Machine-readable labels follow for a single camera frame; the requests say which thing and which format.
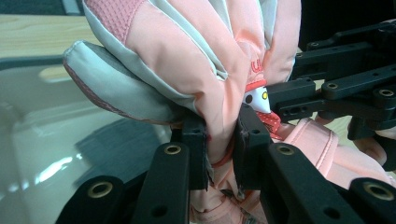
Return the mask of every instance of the glove finger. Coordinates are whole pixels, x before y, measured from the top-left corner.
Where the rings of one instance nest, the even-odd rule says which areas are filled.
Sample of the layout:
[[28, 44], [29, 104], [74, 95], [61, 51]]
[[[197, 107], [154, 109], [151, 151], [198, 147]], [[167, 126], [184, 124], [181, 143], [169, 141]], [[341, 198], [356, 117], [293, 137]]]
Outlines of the glove finger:
[[64, 66], [96, 105], [127, 118], [180, 123], [184, 108], [127, 70], [103, 47], [78, 41], [64, 53]]

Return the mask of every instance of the glove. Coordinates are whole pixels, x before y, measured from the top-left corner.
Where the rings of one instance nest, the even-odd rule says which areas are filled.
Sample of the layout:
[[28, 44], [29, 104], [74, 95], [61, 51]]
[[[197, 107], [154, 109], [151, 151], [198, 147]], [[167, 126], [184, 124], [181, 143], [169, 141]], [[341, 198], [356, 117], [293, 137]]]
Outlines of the glove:
[[[244, 92], [262, 87], [265, 77], [273, 77], [268, 83], [288, 78], [299, 4], [266, 1], [261, 13], [258, 1], [86, 0], [87, 20], [111, 56], [80, 41], [64, 64], [94, 103], [125, 117], [175, 124], [184, 108], [203, 117], [215, 168], [211, 188], [215, 195], [236, 194], [230, 139]], [[201, 193], [198, 201], [191, 198], [195, 210], [226, 201], [216, 196], [212, 203]]]

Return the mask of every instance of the pink fabric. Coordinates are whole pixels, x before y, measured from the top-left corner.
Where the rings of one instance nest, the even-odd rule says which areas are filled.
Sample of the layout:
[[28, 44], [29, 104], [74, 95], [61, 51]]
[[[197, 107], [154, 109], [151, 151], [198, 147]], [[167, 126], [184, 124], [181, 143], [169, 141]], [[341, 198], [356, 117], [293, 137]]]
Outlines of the pink fabric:
[[192, 208], [192, 217], [194, 217], [192, 221], [207, 224], [243, 224], [245, 216], [239, 206], [225, 196], [222, 198], [222, 203], [211, 211], [200, 213]]
[[227, 80], [219, 81], [191, 39], [148, 2], [144, 2], [135, 14], [126, 46], [139, 54], [167, 85], [196, 96], [194, 105], [205, 119], [212, 137], [208, 142], [208, 158], [215, 163], [224, 157], [230, 141], [248, 78], [248, 58], [208, 2], [170, 2], [178, 3], [174, 7], [180, 5], [177, 9], [202, 33], [226, 68]]
[[134, 13], [143, 1], [85, 0], [85, 4], [110, 33], [125, 43]]
[[348, 189], [358, 177], [371, 177], [396, 187], [394, 179], [373, 158], [355, 148], [340, 146], [338, 136], [312, 119], [302, 119], [292, 129], [285, 143], [298, 147], [328, 180]]
[[301, 1], [278, 0], [271, 48], [262, 62], [268, 85], [287, 81], [294, 64], [300, 33]]

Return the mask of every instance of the hole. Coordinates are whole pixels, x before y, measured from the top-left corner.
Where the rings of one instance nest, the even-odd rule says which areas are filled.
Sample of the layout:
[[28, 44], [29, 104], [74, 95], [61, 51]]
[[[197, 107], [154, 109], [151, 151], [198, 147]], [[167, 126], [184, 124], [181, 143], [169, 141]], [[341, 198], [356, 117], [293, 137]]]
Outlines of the hole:
[[372, 196], [376, 197], [379, 200], [392, 201], [395, 198], [390, 190], [376, 183], [364, 182], [363, 187], [368, 193], [370, 193]]
[[110, 182], [102, 181], [93, 184], [88, 189], [88, 196], [97, 199], [105, 197], [111, 190], [113, 190], [113, 185]]
[[335, 84], [335, 83], [329, 83], [329, 84], [327, 84], [327, 87], [330, 88], [330, 89], [337, 89], [338, 85]]
[[169, 146], [165, 148], [165, 153], [168, 155], [175, 155], [181, 151], [179, 146]]
[[392, 95], [394, 95], [394, 92], [390, 91], [390, 90], [380, 90], [379, 94], [381, 94], [383, 96], [392, 96]]
[[159, 205], [151, 210], [153, 217], [163, 217], [168, 212], [168, 208], [165, 205]]
[[289, 147], [277, 147], [276, 149], [280, 153], [282, 153], [283, 155], [286, 155], [286, 156], [290, 156], [290, 155], [294, 154], [294, 150], [292, 148], [289, 148]]
[[323, 209], [323, 213], [332, 219], [340, 219], [341, 217], [341, 214], [336, 209], [331, 207]]
[[251, 130], [250, 132], [254, 133], [254, 134], [258, 134], [258, 133], [260, 133], [260, 130], [254, 129], [254, 130]]
[[107, 189], [106, 185], [99, 185], [92, 189], [93, 193], [98, 194], [100, 192], [104, 192]]

